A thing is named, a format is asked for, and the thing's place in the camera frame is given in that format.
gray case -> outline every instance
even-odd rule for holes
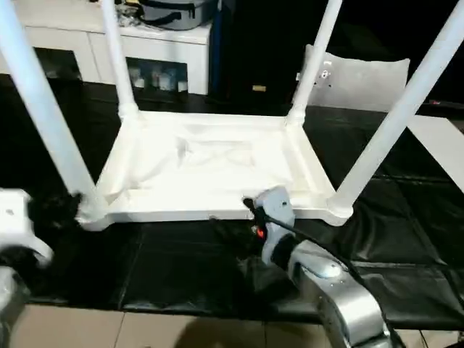
[[[214,16],[218,0],[139,0],[141,20],[171,30],[195,28]]]

wire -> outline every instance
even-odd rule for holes
[[[422,333],[422,330],[419,330],[419,333],[420,333],[420,337],[422,337],[423,346],[425,348],[428,348],[428,343],[427,343],[426,337]]]

tile floor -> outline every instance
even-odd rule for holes
[[[399,331],[408,348],[423,348],[418,331]],[[430,348],[457,332],[423,331]],[[321,326],[147,315],[29,306],[11,348],[330,348]]]

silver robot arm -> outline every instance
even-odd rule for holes
[[[34,235],[28,201],[29,196],[23,190],[0,188],[0,253],[8,248],[29,249],[44,267],[53,252]],[[16,271],[10,266],[0,266],[0,348],[9,346],[12,329],[28,298],[28,288]]]
[[[347,265],[316,243],[295,238],[295,215],[285,188],[244,203],[265,238],[262,261],[283,268],[303,299],[317,305],[333,348],[392,347],[379,304]]]

black tablecloth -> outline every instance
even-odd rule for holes
[[[115,90],[54,82],[54,93],[94,179],[115,140]],[[203,96],[137,94],[142,109],[286,114],[288,107],[223,104]],[[8,83],[0,87],[0,186],[32,197],[63,185],[28,114]],[[337,187],[383,114],[310,107],[304,129]],[[240,227],[244,222],[231,221]],[[398,328],[464,328],[464,195],[408,130],[342,227],[298,220],[350,258]],[[33,302],[105,310],[186,313],[317,322],[278,270],[238,262],[208,222],[127,223],[99,233],[74,226],[36,233],[56,252],[52,266],[26,278]]]

